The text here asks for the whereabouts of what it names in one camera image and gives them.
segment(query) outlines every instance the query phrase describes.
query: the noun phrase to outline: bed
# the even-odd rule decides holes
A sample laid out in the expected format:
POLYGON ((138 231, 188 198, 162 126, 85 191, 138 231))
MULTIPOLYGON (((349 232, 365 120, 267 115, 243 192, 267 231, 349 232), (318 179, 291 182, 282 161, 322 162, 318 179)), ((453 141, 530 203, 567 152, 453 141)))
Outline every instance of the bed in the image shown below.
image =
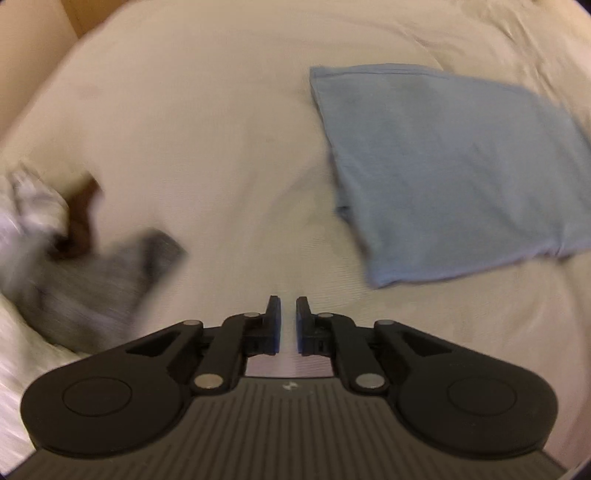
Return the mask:
MULTIPOLYGON (((411 63, 516 83, 562 104, 591 135, 590 25, 574 2, 550 0, 144 0, 73 49, 0 161, 26 159, 60 193, 86 170, 95 176, 101 249, 154 226, 188 250, 136 335, 189 318, 218 325, 276 294, 282 353, 249 372, 315 375, 326 363, 296 361, 298 296, 359 325, 395 319, 544 377, 560 405, 547 451, 573 466, 591 454, 591 252, 369 288, 333 210, 308 74, 411 63)), ((35 372, 71 359, 35 358, 35 372)), ((16 427, 2 441, 20 442, 4 469, 31 448, 16 427)))

